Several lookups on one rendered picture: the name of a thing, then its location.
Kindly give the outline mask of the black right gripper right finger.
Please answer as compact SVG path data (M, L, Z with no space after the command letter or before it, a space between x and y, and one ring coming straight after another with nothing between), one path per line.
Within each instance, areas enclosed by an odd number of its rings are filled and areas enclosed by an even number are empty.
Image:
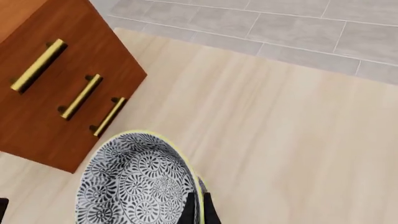
M220 218L213 205L211 194L206 192L203 196L204 201L204 221L205 224L221 224Z

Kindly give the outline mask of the wooden cabinet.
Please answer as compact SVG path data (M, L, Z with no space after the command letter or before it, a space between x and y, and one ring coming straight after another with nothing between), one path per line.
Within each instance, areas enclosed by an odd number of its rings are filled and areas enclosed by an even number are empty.
M20 94L10 87L57 39L68 47ZM67 121L68 106L102 82ZM0 151L74 173L98 141L90 131L147 76L89 0L0 0Z

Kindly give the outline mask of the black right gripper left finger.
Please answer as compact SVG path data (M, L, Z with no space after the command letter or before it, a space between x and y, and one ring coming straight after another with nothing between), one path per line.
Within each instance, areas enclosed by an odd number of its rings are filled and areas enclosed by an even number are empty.
M184 206L183 212L180 216L180 224L195 224L196 217L196 197L195 193L190 192L187 195L187 201Z

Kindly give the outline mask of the black rectangular part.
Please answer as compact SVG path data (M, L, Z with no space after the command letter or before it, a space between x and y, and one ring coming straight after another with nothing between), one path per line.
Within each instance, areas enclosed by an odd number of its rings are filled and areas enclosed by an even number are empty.
M2 219L4 218L8 205L9 205L9 199L0 198L0 224L2 223Z

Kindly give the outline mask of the black white patterned bowl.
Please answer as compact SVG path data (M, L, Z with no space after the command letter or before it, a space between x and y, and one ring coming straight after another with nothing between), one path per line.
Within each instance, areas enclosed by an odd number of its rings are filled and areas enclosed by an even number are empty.
M153 132L123 132L101 145L82 173L75 224L177 224L195 196L193 224L205 224L206 187L187 158Z

